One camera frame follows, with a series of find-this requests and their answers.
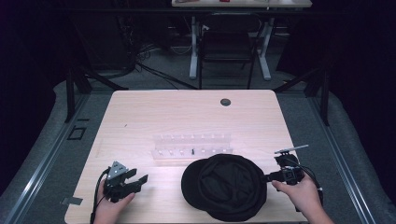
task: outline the small black object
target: small black object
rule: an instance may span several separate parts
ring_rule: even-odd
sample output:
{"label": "small black object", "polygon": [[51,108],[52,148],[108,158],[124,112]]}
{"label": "small black object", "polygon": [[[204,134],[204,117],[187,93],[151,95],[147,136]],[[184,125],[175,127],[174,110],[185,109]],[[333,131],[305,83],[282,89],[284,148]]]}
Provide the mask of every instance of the small black object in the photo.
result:
{"label": "small black object", "polygon": [[148,182],[149,176],[144,175],[133,183],[125,184],[125,179],[129,179],[136,175],[136,169],[129,171],[117,161],[114,161],[113,165],[109,168],[110,171],[105,181],[104,194],[113,203],[125,198],[130,193],[140,192],[142,185]]}
{"label": "small black object", "polygon": [[194,161],[183,173],[181,190],[187,203],[221,221],[256,216],[267,198],[263,171],[237,155],[217,154]]}

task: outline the tape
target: tape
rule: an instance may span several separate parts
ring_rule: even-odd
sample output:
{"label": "tape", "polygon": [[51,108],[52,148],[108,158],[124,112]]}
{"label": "tape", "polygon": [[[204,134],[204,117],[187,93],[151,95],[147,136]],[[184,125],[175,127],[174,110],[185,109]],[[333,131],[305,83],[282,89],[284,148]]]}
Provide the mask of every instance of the tape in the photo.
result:
{"label": "tape", "polygon": [[62,201],[61,201],[61,204],[64,204],[64,205],[69,205],[69,204],[80,205],[81,202],[82,202],[82,199],[71,197],[71,198],[63,198]]}

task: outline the chair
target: chair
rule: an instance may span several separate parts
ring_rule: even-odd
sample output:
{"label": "chair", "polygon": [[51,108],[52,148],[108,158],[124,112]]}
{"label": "chair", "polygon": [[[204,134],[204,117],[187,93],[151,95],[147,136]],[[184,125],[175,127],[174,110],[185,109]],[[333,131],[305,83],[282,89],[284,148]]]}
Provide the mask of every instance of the chair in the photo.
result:
{"label": "chair", "polygon": [[259,16],[251,13],[214,13],[205,16],[199,23],[199,89],[202,89],[204,63],[241,63],[241,69],[250,63],[247,82],[247,89],[250,89],[263,27]]}

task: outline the gray carpet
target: gray carpet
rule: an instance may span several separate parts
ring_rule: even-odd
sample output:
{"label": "gray carpet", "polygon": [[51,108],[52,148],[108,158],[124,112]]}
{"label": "gray carpet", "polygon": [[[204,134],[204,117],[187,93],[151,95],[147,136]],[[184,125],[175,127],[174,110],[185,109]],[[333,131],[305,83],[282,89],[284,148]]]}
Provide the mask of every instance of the gray carpet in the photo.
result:
{"label": "gray carpet", "polygon": [[[283,80],[291,79],[289,74],[275,71],[278,57],[282,51],[284,39],[273,38],[268,51],[268,63],[273,80],[264,81],[261,70],[256,63],[252,89],[273,89],[283,84]],[[197,80],[189,79],[190,54],[176,54],[173,51],[151,51],[143,64],[177,77],[178,79],[197,86]],[[228,67],[230,70],[217,70],[216,66],[206,66],[204,69],[205,89],[244,89],[246,76],[236,72],[239,68]],[[112,78],[112,81],[130,90],[174,89],[175,86],[154,75],[136,69],[125,77]],[[61,83],[55,91],[57,102],[53,108],[46,127],[40,134],[35,146],[27,157],[20,171],[10,183],[0,199],[0,222],[4,223],[18,199],[23,194],[35,170],[43,158],[59,142],[59,153],[54,156],[54,163],[43,177],[44,182],[39,191],[32,196],[31,203],[23,209],[17,220],[21,223],[64,223],[67,205],[60,201],[73,195],[85,160],[88,157],[92,142],[96,136],[100,122],[105,114],[106,106],[111,97],[111,90],[103,84],[91,80],[94,91],[89,96],[78,95],[81,108],[70,124],[64,124],[66,118],[65,84]],[[186,87],[175,84],[178,89]],[[350,173],[353,174],[359,195],[367,203],[372,218],[366,223],[395,223],[395,208],[384,194],[376,178],[376,174],[364,153],[357,136],[342,105],[331,95],[329,102],[330,127],[323,127],[318,119],[317,100],[307,99],[302,94],[304,83],[301,83],[285,93],[277,95],[282,112],[290,130],[290,136],[295,146],[308,144],[310,147],[298,151],[301,164],[310,167],[317,175],[318,182],[324,188],[324,208],[336,223],[364,223],[361,212],[356,209],[353,196],[347,180],[337,166],[334,158],[333,144],[328,132],[333,134],[337,146],[345,158]],[[80,140],[67,140],[71,129],[85,128]],[[60,133],[67,130],[63,139]]]}

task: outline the wrist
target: wrist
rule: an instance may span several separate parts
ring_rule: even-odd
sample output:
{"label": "wrist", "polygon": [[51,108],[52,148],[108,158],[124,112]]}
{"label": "wrist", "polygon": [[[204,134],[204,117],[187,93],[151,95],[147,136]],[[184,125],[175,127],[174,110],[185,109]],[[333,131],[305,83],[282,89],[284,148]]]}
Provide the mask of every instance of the wrist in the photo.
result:
{"label": "wrist", "polygon": [[311,224],[333,223],[322,206],[317,206],[315,209],[311,209],[308,213],[303,213],[303,215],[308,219],[308,222]]}

